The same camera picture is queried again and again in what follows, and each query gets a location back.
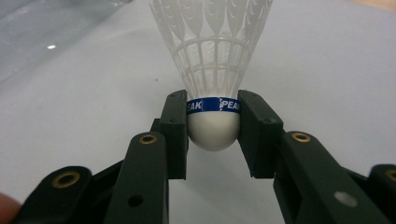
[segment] blue label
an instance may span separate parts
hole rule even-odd
[[[187,102],[187,114],[206,111],[227,111],[239,113],[239,102],[232,98],[206,97]]]

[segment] brass insert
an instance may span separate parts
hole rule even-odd
[[[157,141],[157,137],[153,134],[146,134],[139,138],[141,144],[151,144]]]
[[[301,143],[308,143],[311,141],[311,137],[305,133],[293,133],[291,137]]]
[[[79,180],[79,173],[76,171],[67,171],[61,175],[57,175],[52,180],[52,186],[56,189],[65,189],[74,184]]]
[[[386,174],[389,177],[389,179],[396,182],[396,170],[387,170]]]

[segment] white shuttlecock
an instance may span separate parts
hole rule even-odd
[[[189,94],[190,139],[222,150],[239,133],[239,85],[272,0],[153,0],[151,11]]]

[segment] dark green plastic part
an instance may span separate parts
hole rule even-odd
[[[283,131],[283,122],[260,95],[239,91],[241,129],[238,136],[250,175],[255,178],[274,178],[275,150]]]
[[[168,223],[168,189],[165,138],[160,133],[135,136],[120,169],[104,223]]]
[[[86,223],[91,181],[91,171],[81,166],[67,166],[51,173],[30,194],[13,223]]]
[[[396,223],[396,165],[381,164],[373,167],[367,181],[367,194]]]
[[[304,133],[311,140],[303,143],[292,134],[280,148],[290,174],[276,173],[274,185],[287,223],[390,223],[315,137]],[[297,191],[299,202],[290,199]]]
[[[163,113],[154,120],[152,131],[159,130],[166,138],[169,179],[186,179],[187,152],[187,92],[175,91],[166,98]]]

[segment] finger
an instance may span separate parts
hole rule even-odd
[[[0,224],[9,224],[17,215],[21,205],[14,199],[0,193]]]

